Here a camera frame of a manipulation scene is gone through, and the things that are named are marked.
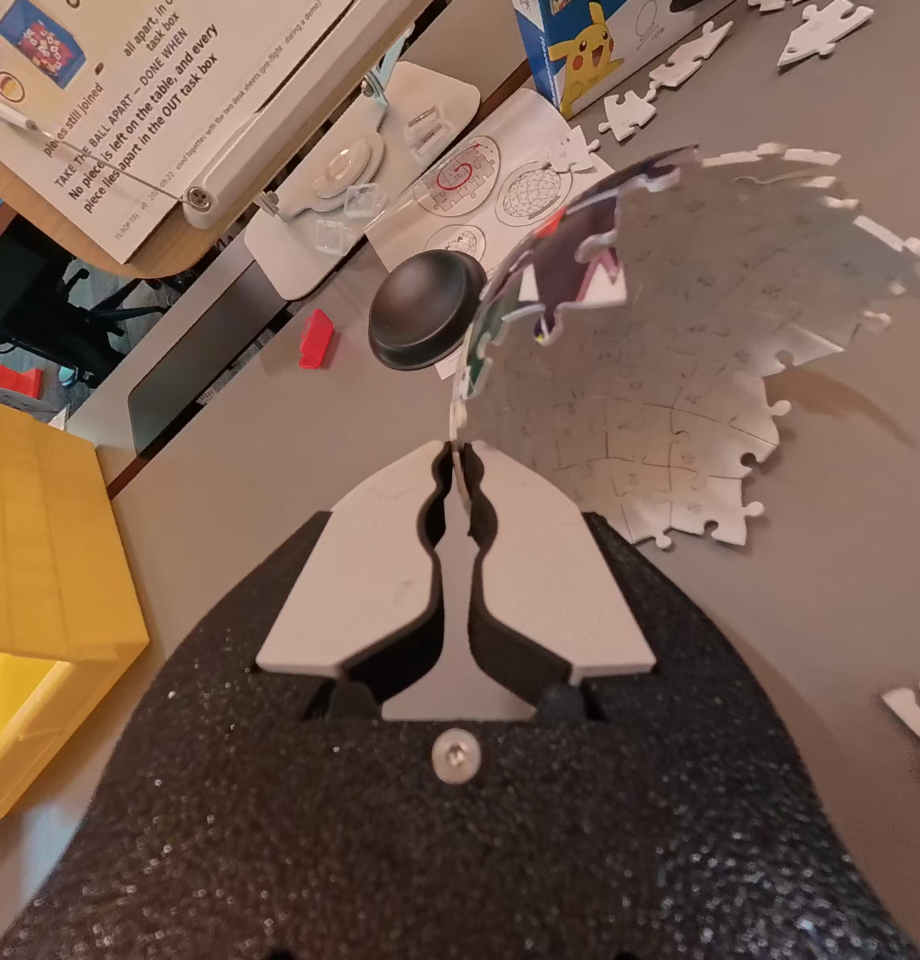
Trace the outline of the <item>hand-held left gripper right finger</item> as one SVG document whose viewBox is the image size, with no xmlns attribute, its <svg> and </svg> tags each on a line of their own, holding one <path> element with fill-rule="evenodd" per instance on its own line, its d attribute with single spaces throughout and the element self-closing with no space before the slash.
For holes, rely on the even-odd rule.
<svg viewBox="0 0 920 960">
<path fill-rule="evenodd" d="M 482 440 L 464 446 L 464 480 L 479 668 L 532 706 L 555 688 L 651 672 L 656 656 L 576 504 Z"/>
</svg>

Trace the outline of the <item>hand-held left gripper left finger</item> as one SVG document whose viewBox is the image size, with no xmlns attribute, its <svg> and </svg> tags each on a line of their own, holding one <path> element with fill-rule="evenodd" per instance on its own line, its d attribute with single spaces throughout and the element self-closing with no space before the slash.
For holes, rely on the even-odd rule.
<svg viewBox="0 0 920 960">
<path fill-rule="evenodd" d="M 429 441 L 300 529 L 311 549 L 256 656 L 269 673 L 358 683 L 387 702 L 442 653 L 451 448 Z"/>
</svg>

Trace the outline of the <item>partly built puzzle ball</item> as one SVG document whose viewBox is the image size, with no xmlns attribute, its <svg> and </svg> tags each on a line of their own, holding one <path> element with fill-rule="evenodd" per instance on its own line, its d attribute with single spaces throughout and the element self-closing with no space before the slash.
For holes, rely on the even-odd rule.
<svg viewBox="0 0 920 960">
<path fill-rule="evenodd" d="M 495 268 L 466 333 L 451 439 L 471 529 L 487 449 L 629 543 L 711 527 L 743 546 L 743 482 L 778 448 L 766 379 L 843 353 L 920 299 L 920 239 L 867 216 L 836 153 L 665 150 L 606 175 Z"/>
</svg>

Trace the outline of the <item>puzzle pieces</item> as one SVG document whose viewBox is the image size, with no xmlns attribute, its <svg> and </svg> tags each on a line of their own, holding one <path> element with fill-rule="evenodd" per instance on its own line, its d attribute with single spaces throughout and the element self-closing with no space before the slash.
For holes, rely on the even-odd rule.
<svg viewBox="0 0 920 960">
<path fill-rule="evenodd" d="M 850 1 L 804 6 L 801 22 L 790 31 L 778 56 L 778 72 L 813 57 L 831 56 L 839 41 L 864 27 L 873 16 L 870 6 Z M 677 90 L 694 76 L 721 46 L 731 27 L 730 21 L 719 26 L 707 21 L 694 40 L 682 43 L 666 61 L 649 72 L 643 94 L 628 90 L 621 97 L 615 94 L 604 97 L 605 120 L 598 125 L 598 132 L 610 134 L 618 143 L 633 137 L 654 118 L 658 93 Z"/>
</svg>

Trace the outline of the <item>black round ball stand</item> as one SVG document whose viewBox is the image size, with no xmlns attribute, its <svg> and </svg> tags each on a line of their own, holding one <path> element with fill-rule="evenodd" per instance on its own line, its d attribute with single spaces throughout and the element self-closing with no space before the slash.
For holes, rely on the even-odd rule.
<svg viewBox="0 0 920 960">
<path fill-rule="evenodd" d="M 400 372 L 434 366 L 463 342 L 486 284 L 479 261 L 461 251 L 435 248 L 406 259 L 370 304 L 374 356 Z"/>
</svg>

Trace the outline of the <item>blue puzzle box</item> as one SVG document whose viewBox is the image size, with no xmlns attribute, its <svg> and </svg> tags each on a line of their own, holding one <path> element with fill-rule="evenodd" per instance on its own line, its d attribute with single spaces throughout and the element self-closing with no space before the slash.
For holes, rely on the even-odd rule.
<svg viewBox="0 0 920 960">
<path fill-rule="evenodd" d="M 535 88 L 570 119 L 729 1 L 514 1 Z"/>
</svg>

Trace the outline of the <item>small red plastic block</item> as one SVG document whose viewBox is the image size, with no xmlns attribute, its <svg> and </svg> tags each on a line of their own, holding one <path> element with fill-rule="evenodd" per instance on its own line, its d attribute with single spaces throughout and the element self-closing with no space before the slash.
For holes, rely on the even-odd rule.
<svg viewBox="0 0 920 960">
<path fill-rule="evenodd" d="M 298 367 L 318 370 L 326 363 L 336 334 L 332 318 L 317 307 L 306 319 L 299 342 Z"/>
</svg>

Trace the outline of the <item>yellow plastic bin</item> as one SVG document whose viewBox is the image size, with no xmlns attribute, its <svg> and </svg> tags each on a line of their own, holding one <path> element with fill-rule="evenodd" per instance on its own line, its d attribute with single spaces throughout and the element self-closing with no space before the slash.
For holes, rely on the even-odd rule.
<svg viewBox="0 0 920 960">
<path fill-rule="evenodd" d="M 93 445 L 0 404 L 0 820 L 149 641 Z"/>
</svg>

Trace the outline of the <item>clear acrylic holder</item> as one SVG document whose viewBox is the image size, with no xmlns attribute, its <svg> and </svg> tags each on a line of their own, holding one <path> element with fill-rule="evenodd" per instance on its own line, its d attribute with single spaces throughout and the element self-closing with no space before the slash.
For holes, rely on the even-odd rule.
<svg viewBox="0 0 920 960">
<path fill-rule="evenodd" d="M 383 213 L 387 199 L 386 191 L 377 182 L 347 187 L 341 207 L 318 215 L 314 227 L 315 249 L 337 258 L 349 253 L 367 226 Z"/>
</svg>

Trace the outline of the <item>instruction sheet on board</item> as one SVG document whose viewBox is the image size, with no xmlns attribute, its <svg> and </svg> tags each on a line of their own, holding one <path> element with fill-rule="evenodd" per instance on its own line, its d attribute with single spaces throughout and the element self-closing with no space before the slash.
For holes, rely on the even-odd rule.
<svg viewBox="0 0 920 960">
<path fill-rule="evenodd" d="M 226 138 L 124 263 L 117 262 L 2 162 L 0 199 L 89 265 L 132 279 L 182 271 L 194 265 L 246 211 L 429 5 L 417 1 L 349 2 L 343 16 L 259 109 Z M 1 102 L 0 119 L 22 131 L 43 134 L 29 118 Z"/>
</svg>

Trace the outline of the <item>folded paper instruction leaflet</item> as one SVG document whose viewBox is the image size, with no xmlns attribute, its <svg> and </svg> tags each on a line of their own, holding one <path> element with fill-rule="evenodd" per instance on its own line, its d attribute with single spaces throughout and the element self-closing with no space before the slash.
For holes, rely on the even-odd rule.
<svg viewBox="0 0 920 960">
<path fill-rule="evenodd" d="M 533 229 L 612 172 L 593 152 L 580 169 L 555 170 L 549 152 L 571 137 L 538 93 L 517 91 L 367 228 L 370 246 L 388 273 L 447 250 L 472 256 L 491 276 Z"/>
</svg>

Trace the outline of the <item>white stand base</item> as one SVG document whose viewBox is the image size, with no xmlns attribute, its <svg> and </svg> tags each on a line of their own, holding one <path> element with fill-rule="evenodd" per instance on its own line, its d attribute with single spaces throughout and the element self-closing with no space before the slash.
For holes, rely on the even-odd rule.
<svg viewBox="0 0 920 960">
<path fill-rule="evenodd" d="M 341 207 L 346 188 L 374 182 L 385 210 L 476 114 L 478 89 L 424 67 L 394 66 L 380 97 L 358 95 L 283 183 L 257 203 L 246 247 L 277 294 L 297 301 L 342 258 L 314 246 L 318 215 Z"/>
</svg>

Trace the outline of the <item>printed instruction sheet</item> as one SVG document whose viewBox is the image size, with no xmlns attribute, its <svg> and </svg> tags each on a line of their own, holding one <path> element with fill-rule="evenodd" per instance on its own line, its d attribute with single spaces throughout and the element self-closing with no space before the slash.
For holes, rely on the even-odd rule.
<svg viewBox="0 0 920 960">
<path fill-rule="evenodd" d="M 0 1 L 0 162 L 124 263 L 348 7 Z"/>
</svg>

